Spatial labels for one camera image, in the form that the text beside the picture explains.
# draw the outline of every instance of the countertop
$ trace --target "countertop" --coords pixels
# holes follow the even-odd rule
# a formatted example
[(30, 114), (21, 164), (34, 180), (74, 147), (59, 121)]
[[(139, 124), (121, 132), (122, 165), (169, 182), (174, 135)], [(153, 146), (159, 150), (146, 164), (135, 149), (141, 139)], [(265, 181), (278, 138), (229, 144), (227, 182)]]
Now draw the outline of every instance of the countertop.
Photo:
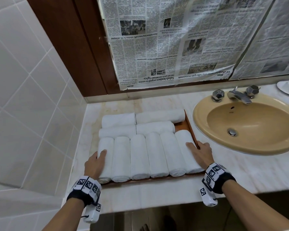
[[(260, 92), (289, 104), (289, 95), (278, 90), (275, 84), (263, 85)], [(84, 163), (97, 151), (98, 131), (104, 115), (184, 108), (196, 139), (210, 144), (215, 161), (228, 168), (241, 186), (251, 193), (289, 190), (289, 151), (273, 156), (248, 155), (213, 142), (197, 129), (192, 119), (193, 109), (211, 94), (212, 91), (205, 91), (88, 104), (68, 189), (83, 175)], [(201, 180), (199, 176), (105, 188), (100, 197), (101, 213), (200, 202)]]

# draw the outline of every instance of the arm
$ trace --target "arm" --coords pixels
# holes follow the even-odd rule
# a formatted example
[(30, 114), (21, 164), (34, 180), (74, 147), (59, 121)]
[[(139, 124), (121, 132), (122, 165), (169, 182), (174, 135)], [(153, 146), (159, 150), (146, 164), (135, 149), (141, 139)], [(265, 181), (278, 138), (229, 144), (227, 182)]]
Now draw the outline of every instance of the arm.
[[(186, 143), (197, 163), (204, 169), (214, 163), (212, 149), (208, 143), (198, 141), (200, 150), (192, 143)], [(248, 230), (285, 231), (289, 229), (289, 220), (250, 193), (234, 180), (228, 180), (222, 191), (230, 205)]]
[[(97, 180), (105, 165), (106, 150), (103, 150), (97, 159), (97, 151), (85, 163), (85, 176)], [(42, 231), (76, 231), (84, 202), (80, 199), (70, 198), (63, 207), (55, 214)]]

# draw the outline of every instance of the sink drain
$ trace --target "sink drain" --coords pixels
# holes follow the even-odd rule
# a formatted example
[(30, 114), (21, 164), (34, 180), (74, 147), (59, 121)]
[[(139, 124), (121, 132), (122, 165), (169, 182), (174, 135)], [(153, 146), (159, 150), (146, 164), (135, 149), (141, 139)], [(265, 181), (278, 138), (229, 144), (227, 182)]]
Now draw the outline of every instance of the sink drain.
[(236, 132), (234, 129), (232, 129), (232, 128), (229, 128), (229, 129), (227, 130), (227, 133), (228, 133), (228, 135), (230, 135), (230, 136), (232, 136), (232, 137), (237, 136), (237, 132)]

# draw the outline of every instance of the newspaper sheet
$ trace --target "newspaper sheet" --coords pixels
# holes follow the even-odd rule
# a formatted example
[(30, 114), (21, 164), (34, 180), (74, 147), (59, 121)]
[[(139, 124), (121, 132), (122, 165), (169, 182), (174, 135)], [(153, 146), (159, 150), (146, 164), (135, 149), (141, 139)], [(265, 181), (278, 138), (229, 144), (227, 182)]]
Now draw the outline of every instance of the newspaper sheet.
[(229, 78), (272, 0), (100, 0), (120, 89)]
[(284, 74), (289, 74), (289, 0), (276, 0), (231, 80)]

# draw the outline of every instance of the white towel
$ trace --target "white towel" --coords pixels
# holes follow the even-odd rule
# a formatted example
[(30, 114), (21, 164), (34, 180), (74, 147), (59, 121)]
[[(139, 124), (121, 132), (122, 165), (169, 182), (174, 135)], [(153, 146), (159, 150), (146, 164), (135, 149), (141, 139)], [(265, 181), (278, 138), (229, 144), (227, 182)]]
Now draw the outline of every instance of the white towel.
[(150, 177), (147, 145), (143, 135), (131, 138), (131, 178), (139, 180)]
[(186, 164), (176, 136), (172, 132), (164, 132), (160, 137), (164, 147), (169, 174), (173, 177), (184, 175), (186, 173)]
[(165, 122), (150, 122), (136, 125), (136, 132), (138, 135), (146, 136), (148, 133), (156, 132), (162, 134), (164, 132), (175, 132), (174, 124), (171, 121)]
[(113, 138), (102, 138), (99, 141), (99, 146), (97, 150), (97, 158), (100, 157), (101, 151), (104, 149), (107, 150), (107, 154), (105, 157), (105, 166), (104, 169), (98, 179), (98, 182), (100, 184), (105, 184), (110, 182), (111, 180), (111, 168), (112, 168), (112, 156), (113, 156), (113, 144), (114, 144), (114, 139)]
[(190, 142), (195, 145), (190, 132), (187, 130), (181, 130), (181, 131), (176, 132), (174, 135), (176, 136), (178, 140), (181, 153), (186, 163), (186, 173), (197, 173), (197, 172), (204, 171), (204, 169), (201, 168), (200, 165), (196, 162), (193, 156), (193, 153), (186, 146), (186, 142)]
[(149, 123), (171, 121), (172, 123), (183, 122), (185, 120), (184, 109), (172, 109), (162, 111), (151, 111), (136, 114), (136, 123)]
[(131, 179), (131, 146), (128, 137), (115, 138), (112, 158), (111, 180), (125, 182)]
[(159, 134), (151, 132), (146, 135), (145, 140), (147, 143), (151, 177), (169, 175), (165, 152)]
[(105, 115), (102, 118), (102, 128), (136, 125), (135, 113)]
[(136, 135), (136, 125), (130, 126), (119, 126), (119, 127), (110, 127), (110, 128), (102, 128), (99, 131), (99, 138), (110, 137), (115, 139), (119, 136), (125, 137), (133, 137)]

